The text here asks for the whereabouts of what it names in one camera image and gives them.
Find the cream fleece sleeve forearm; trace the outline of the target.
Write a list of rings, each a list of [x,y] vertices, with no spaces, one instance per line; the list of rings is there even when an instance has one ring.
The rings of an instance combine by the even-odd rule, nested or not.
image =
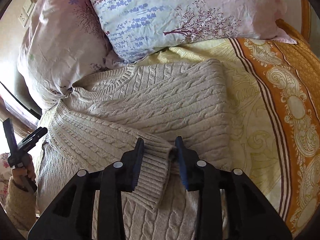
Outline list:
[[[23,233],[27,233],[36,222],[36,197],[17,187],[13,177],[9,180],[5,210],[16,229]]]

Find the person's left hand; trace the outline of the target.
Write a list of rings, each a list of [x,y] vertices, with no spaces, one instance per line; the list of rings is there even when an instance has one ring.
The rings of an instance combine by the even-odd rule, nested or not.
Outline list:
[[[35,181],[36,178],[32,156],[28,154],[28,157],[30,161],[26,167],[13,167],[11,169],[15,184],[21,187],[24,187],[24,183],[21,179],[22,177],[28,177],[32,181]]]

